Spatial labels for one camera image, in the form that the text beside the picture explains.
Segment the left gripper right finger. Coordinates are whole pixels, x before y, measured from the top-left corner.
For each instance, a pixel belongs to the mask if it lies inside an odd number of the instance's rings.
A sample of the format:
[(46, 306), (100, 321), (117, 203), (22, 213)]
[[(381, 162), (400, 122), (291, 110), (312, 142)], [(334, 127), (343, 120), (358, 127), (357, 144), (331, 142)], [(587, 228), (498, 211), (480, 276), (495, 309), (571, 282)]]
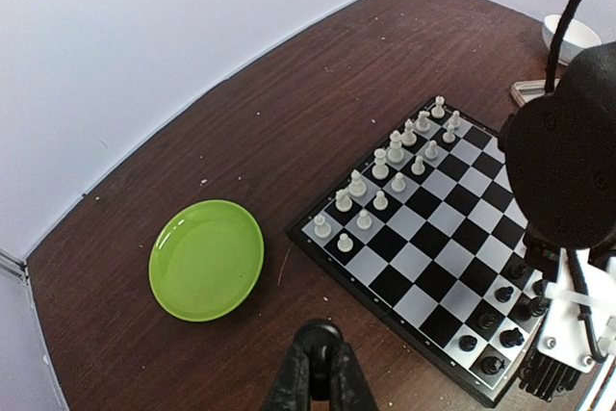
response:
[(332, 357), (329, 409), (378, 409), (354, 350), (348, 343), (339, 344)]

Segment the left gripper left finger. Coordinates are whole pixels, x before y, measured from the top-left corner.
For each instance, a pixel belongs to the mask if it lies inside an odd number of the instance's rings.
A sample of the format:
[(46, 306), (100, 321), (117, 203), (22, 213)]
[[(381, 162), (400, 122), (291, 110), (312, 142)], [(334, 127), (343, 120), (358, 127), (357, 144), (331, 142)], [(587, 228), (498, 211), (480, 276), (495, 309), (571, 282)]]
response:
[(273, 380), (263, 410), (310, 409), (310, 360), (301, 344), (293, 343)]

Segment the black chess pawn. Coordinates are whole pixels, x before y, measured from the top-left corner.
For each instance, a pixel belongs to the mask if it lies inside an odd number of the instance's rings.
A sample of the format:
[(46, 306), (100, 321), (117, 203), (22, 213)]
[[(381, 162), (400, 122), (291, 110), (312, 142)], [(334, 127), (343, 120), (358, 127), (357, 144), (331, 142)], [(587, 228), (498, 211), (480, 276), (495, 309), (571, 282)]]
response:
[(497, 312), (486, 312), (479, 316), (478, 326), (482, 330), (497, 329), (502, 321), (501, 314)]
[(500, 303), (507, 303), (514, 294), (512, 286), (503, 286), (495, 290), (495, 299)]
[(296, 332), (294, 343), (313, 360), (330, 359), (344, 341), (340, 328), (332, 321), (314, 319), (305, 322)]
[(462, 335), (458, 340), (458, 346), (462, 351), (473, 351), (477, 346), (477, 337), (470, 334)]

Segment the black knight piece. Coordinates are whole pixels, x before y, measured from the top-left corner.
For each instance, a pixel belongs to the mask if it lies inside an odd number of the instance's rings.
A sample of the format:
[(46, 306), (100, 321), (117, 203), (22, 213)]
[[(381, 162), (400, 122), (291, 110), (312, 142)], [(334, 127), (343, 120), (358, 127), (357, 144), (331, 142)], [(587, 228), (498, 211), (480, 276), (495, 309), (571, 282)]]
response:
[(525, 343), (524, 334), (518, 327), (503, 330), (499, 339), (500, 344), (505, 348), (519, 347)]

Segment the black white chess board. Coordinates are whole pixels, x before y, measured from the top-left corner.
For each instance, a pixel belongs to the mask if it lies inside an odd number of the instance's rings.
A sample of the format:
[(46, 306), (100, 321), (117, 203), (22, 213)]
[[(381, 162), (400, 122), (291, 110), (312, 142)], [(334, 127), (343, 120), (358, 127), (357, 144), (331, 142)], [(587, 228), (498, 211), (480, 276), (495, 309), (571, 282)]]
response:
[[(398, 165), (387, 161), (389, 175), (372, 176), (374, 156), (353, 167), (289, 228), (290, 238), (380, 317), (434, 366), (487, 407), (497, 406), (511, 387), (541, 321), (528, 315), (528, 302), (538, 296), (541, 274), (524, 260), (526, 218), (520, 211), (506, 174), (496, 133), (460, 111), (456, 140), (442, 136), (457, 111), (445, 102), (445, 116), (433, 118), (430, 130), (414, 132), (417, 143), (402, 146)], [(437, 141), (439, 156), (427, 160), (428, 143)], [(411, 173), (416, 156), (423, 157), (425, 172)], [(357, 169), (367, 191), (350, 196), (352, 208), (335, 207), (336, 191), (347, 188)], [(394, 193), (391, 182), (401, 172), (406, 188)], [(389, 200), (384, 211), (374, 209), (377, 191)], [(372, 227), (356, 225), (359, 212), (369, 211)], [(341, 233), (353, 240), (348, 253), (340, 252)], [(512, 286), (507, 303), (495, 299), (495, 290)], [(486, 312), (501, 314), (497, 329), (482, 330), (478, 318)], [(505, 348), (499, 336), (518, 327), (525, 343)], [(477, 337), (473, 351), (462, 351), (462, 335)], [(485, 356), (505, 361), (504, 369), (485, 375)]]

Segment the black bishop piece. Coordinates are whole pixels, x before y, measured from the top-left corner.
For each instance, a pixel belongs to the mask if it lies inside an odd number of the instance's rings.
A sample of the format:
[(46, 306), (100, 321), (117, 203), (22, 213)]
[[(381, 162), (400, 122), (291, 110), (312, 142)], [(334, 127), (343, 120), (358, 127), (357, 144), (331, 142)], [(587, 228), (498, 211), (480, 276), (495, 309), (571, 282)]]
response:
[(547, 313), (549, 306), (550, 301), (547, 298), (536, 296), (528, 302), (526, 310), (530, 317), (540, 318)]

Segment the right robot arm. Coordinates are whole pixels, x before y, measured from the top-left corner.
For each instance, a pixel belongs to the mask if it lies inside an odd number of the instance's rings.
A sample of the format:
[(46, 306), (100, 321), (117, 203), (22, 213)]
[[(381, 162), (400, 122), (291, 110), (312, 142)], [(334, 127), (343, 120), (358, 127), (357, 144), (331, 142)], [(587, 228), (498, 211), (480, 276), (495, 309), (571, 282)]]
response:
[(555, 90), (534, 98), (500, 129), (511, 190), (539, 239), (615, 249), (615, 45), (580, 52)]

